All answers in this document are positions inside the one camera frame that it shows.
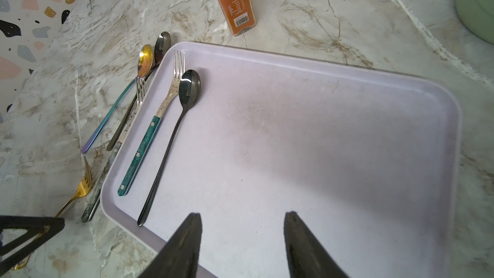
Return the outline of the grey marbled handle fork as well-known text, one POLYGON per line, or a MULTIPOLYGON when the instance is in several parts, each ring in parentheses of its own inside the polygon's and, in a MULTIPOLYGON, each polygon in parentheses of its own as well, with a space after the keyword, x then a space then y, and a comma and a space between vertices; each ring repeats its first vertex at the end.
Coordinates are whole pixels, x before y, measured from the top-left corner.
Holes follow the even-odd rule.
POLYGON ((142 100, 144 99, 144 96, 147 92, 146 82, 148 78, 149 76, 145 77, 143 81, 137 85, 137 94, 135 95, 132 104, 130 104, 129 107, 127 108, 126 114, 121 120, 120 125, 118 126, 117 130, 115 131, 112 139, 110 140, 106 148, 108 151, 111 152, 111 154, 109 156, 109 159, 103 169, 103 172, 99 180, 97 181, 97 183, 95 184, 92 190, 93 192, 92 198, 88 202, 81 216, 82 223, 87 223, 93 219, 94 214, 100 204, 100 193, 101 193, 102 185, 129 131, 130 124, 128 122, 133 121, 133 119, 135 118, 135 114, 138 110, 138 107, 140 106, 140 103, 142 103, 142 100))

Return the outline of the black spoon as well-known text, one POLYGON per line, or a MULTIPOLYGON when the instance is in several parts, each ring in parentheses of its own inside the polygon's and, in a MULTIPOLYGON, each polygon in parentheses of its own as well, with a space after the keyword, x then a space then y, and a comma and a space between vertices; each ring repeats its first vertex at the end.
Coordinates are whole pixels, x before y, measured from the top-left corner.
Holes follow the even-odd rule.
POLYGON ((182 112, 174 127, 165 155, 162 159, 162 163, 160 164, 160 168, 154 179, 153 185, 149 191, 144 207, 140 213, 140 216, 138 217, 137 224, 139 227, 142 227, 145 224, 149 216, 149 213, 151 211, 151 208, 153 206, 154 198, 158 191, 158 187, 164 173, 165 165, 167 163, 167 159, 171 152, 171 147, 176 137, 176 134, 178 132, 178 129, 180 127, 181 121, 183 120, 187 112, 191 108, 193 108, 194 105, 199 100, 200 92, 201 92, 201 79, 199 73, 193 69, 188 69, 181 78, 179 93, 178 93, 182 107, 182 112))

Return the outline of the lavender plastic tray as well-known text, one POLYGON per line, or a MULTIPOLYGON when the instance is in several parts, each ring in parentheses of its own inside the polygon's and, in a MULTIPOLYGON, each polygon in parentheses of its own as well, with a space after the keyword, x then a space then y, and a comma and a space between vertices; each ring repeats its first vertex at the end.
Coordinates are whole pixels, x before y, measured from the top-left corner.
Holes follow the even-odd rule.
POLYGON ((192 212, 217 277, 287 277, 295 211, 350 277, 448 277, 462 112, 426 79, 181 42, 201 77, 153 206, 137 224, 181 115, 167 108, 129 192, 118 188, 173 74, 155 73, 102 188, 104 214, 159 251, 192 212))

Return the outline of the iridescent rainbow spoon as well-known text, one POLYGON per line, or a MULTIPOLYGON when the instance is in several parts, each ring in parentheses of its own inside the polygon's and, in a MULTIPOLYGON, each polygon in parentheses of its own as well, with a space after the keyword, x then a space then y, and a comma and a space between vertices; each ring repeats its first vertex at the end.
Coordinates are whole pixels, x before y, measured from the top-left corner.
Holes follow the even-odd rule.
POLYGON ((120 96, 118 97, 116 102, 113 104, 111 109, 108 111, 108 113, 104 117, 103 121, 96 128, 95 132, 90 136, 89 140, 82 146, 82 149, 81 149, 82 154, 86 153, 89 150, 89 148, 92 146, 92 144, 96 140, 97 136, 100 134, 100 132, 102 131, 106 122, 108 121, 109 117, 114 112, 117 105, 119 105, 120 101, 125 97, 126 93, 131 89, 132 85, 138 79, 144 78, 149 73, 149 71, 151 70, 151 66, 152 66, 153 62, 154 62, 153 47, 151 45, 144 45, 140 50, 136 77, 123 90, 123 92, 120 94, 120 96))

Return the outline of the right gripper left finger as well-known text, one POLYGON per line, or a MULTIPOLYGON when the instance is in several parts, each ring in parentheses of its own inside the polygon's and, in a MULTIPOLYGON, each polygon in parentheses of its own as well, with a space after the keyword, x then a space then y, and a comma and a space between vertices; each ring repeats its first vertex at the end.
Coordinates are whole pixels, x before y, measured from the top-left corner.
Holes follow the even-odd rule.
POLYGON ((190 213, 140 277, 196 277, 202 230, 201 215, 190 213))

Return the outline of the green handle fork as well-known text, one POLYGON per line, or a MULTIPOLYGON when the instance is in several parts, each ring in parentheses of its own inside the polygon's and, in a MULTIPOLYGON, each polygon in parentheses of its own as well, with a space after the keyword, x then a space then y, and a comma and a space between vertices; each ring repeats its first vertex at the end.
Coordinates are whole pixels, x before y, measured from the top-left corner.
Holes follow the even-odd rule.
POLYGON ((137 175, 138 169, 145 158, 151 142, 153 141, 154 135, 158 131, 159 124, 165 111, 167 110, 169 104, 174 100, 174 98, 178 96, 181 78, 185 73, 185 67, 185 52, 181 50, 174 50, 174 71, 169 92, 165 100, 158 108, 158 111, 153 117, 151 123, 149 124, 149 127, 145 132, 145 135, 138 147, 138 150, 133 157, 131 165, 129 166, 126 175, 124 176, 122 183, 118 188, 119 196, 125 196, 129 192, 131 185, 137 175))

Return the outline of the gold ornate fork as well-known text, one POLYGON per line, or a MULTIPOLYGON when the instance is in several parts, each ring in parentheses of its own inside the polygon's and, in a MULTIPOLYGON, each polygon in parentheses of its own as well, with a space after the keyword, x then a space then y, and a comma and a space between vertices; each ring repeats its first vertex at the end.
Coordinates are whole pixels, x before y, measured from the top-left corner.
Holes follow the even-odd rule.
MULTIPOLYGON (((56 218, 58 218, 63 213, 63 211, 72 202, 74 202, 76 199, 83 198, 83 197, 87 196, 90 193, 91 189, 93 188, 94 179, 93 179, 93 175, 92 175, 92 172, 91 172, 91 169, 90 169, 90 165, 87 162, 87 159, 86 158, 84 158, 84 163, 85 163, 85 175, 84 175, 83 179, 78 184, 77 190, 76 190, 75 194, 73 195, 73 197, 69 201, 67 201, 64 204, 64 206, 61 208, 61 210, 55 215, 56 218)), ((30 259, 30 256, 32 254, 33 253, 31 252, 24 260, 22 260, 17 265, 15 265, 12 268, 12 270, 20 270, 20 269, 24 268, 27 265, 27 263, 28 263, 28 261, 30 259)))

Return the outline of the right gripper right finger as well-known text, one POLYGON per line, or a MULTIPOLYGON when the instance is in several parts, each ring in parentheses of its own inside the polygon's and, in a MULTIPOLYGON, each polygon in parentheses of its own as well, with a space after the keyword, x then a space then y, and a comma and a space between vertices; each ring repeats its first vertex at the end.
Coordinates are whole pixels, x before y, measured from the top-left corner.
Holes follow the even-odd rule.
POLYGON ((290 277, 347 277, 296 212, 284 218, 290 277))

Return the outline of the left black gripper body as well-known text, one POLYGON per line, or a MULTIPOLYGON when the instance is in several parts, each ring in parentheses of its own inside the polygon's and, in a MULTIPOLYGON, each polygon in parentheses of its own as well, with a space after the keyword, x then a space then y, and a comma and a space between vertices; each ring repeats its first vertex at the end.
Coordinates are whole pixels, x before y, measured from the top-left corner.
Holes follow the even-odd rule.
POLYGON ((1 215, 1 232, 24 230, 24 233, 7 244, 1 244, 1 256, 14 253, 1 261, 1 276, 20 263, 65 227, 64 218, 1 215))

